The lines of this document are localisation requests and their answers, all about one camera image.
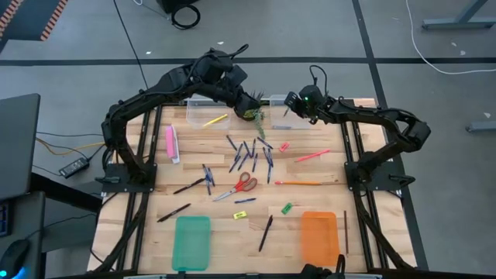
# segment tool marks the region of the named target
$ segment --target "wooden table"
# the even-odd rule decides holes
[[[375,105],[373,99],[355,99],[356,105]],[[269,115],[268,107],[263,107]],[[129,122],[127,133],[132,147],[137,146],[142,119]],[[167,158],[165,126],[173,124],[177,130],[180,164],[172,164]],[[259,184],[249,193],[236,193],[221,201],[212,199],[231,189],[239,179],[239,171],[228,173],[233,162],[235,150],[226,139],[240,144],[243,140],[250,148],[253,138],[258,136],[252,122],[231,118],[230,130],[192,129],[186,121],[185,107],[164,107],[160,135],[157,146],[158,172],[155,192],[150,196],[146,214],[146,228],[139,264],[140,274],[175,274],[172,270],[175,221],[178,216],[206,215],[211,218],[212,238],[209,267],[204,273],[299,273],[304,266],[301,258],[301,214],[305,211],[334,212],[338,219],[339,247],[345,253],[344,211],[348,218],[348,241],[350,252],[346,258],[347,272],[366,271],[363,258],[357,213],[351,192],[346,186],[343,162],[346,160],[339,125],[324,125],[319,122],[311,129],[271,129],[270,119],[263,121],[266,141],[274,147],[274,169],[270,184],[267,184],[268,164],[257,141],[257,169],[252,176]],[[150,128],[153,117],[150,117]],[[380,126],[360,124],[365,150],[376,150],[385,144]],[[283,142],[290,142],[286,152],[277,148]],[[354,156],[357,158],[355,144],[352,142]],[[324,149],[331,149],[311,160],[295,163],[295,158]],[[174,191],[204,177],[202,164],[212,169],[216,187],[208,196],[205,184],[197,185],[179,195]],[[242,171],[249,171],[253,160],[249,159]],[[322,186],[275,185],[274,181],[321,181]],[[256,201],[234,204],[242,198],[257,198]],[[387,192],[375,193],[377,211],[384,235],[406,262],[415,265],[412,243],[398,198]],[[122,233],[128,194],[120,193],[112,199],[100,213],[98,227],[93,243],[95,254],[105,258]],[[294,207],[283,215],[281,209],[288,203]],[[157,220],[187,203],[191,206],[176,214],[166,222]],[[233,214],[246,211],[247,218],[234,220]],[[274,222],[261,253],[258,247],[270,215]],[[370,242],[374,263],[378,267],[375,242]],[[126,267],[130,267],[132,248],[128,245]],[[88,269],[94,269],[99,262],[91,257]]]

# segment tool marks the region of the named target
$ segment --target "pink marker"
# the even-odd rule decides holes
[[[328,153],[329,151],[331,151],[330,149],[327,149],[327,150],[323,150],[323,151],[320,151],[320,152],[317,152],[317,153],[314,153],[314,154],[311,154],[311,155],[308,155],[308,156],[304,156],[304,157],[300,157],[296,160],[296,162],[301,162],[303,160],[307,160],[307,159],[310,159],[310,158],[313,158],[313,157],[317,157],[317,156],[320,156],[324,153]]]

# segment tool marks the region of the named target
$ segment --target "scissors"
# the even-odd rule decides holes
[[[239,182],[236,184],[236,186],[234,186],[234,188],[231,189],[231,191],[228,191],[228,192],[220,195],[219,197],[215,198],[213,201],[217,202],[218,200],[221,200],[221,199],[228,197],[229,195],[237,193],[239,191],[250,191],[253,188],[255,188],[255,186],[257,186],[257,183],[258,183],[258,181],[256,178],[250,179],[250,174],[248,174],[247,172],[243,172],[239,176]]]

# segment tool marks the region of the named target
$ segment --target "orange pencil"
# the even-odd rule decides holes
[[[317,181],[276,181],[277,185],[291,184],[291,185],[322,185],[321,182]]]
[[[314,154],[310,154],[310,155],[308,155],[308,156],[300,157],[300,158],[298,158],[296,161],[297,161],[297,162],[301,162],[301,161],[303,161],[303,160],[308,160],[308,159],[310,159],[310,158],[317,157],[317,156],[319,156],[319,155],[321,155],[321,154],[328,153],[329,151],[331,151],[331,150],[330,150],[330,149],[323,150],[323,151],[320,151],[320,152],[317,152],[317,153],[314,153]]]

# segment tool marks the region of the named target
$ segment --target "gray floor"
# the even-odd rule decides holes
[[[132,0],[117,0],[140,58],[197,57],[209,47],[235,50],[244,57],[365,57],[353,5],[348,0],[200,1],[201,22],[180,31],[166,19]],[[410,0],[415,39],[426,57],[494,57],[496,27],[473,31],[422,31],[421,19],[456,15],[469,1]],[[154,8],[153,0],[145,0]],[[417,57],[410,40],[404,1],[360,0],[376,57]],[[496,16],[496,2],[480,11]],[[133,59],[112,0],[71,0],[50,38],[44,42],[9,41],[0,60]],[[366,64],[321,64],[332,95],[375,97]],[[447,71],[496,65],[438,65]],[[149,84],[174,65],[143,67]],[[246,90],[266,95],[298,91],[311,82],[308,64],[243,64]],[[424,149],[403,156],[419,228],[431,270],[496,274],[496,210],[492,191],[496,157],[492,133],[470,135],[464,126],[496,117],[495,73],[446,76],[423,64],[378,66],[390,106],[413,111],[432,128]],[[98,133],[108,107],[143,88],[137,66],[0,67],[0,98],[38,92],[42,96],[39,130]],[[44,137],[51,143],[78,146],[101,139]],[[35,164],[58,170],[77,156],[55,157],[36,146]],[[99,160],[69,180],[43,175],[71,186],[101,175]],[[48,222],[57,220],[53,206]],[[65,215],[83,215],[66,208]],[[86,229],[88,238],[95,228]],[[49,253],[47,276],[81,274],[91,241]]]

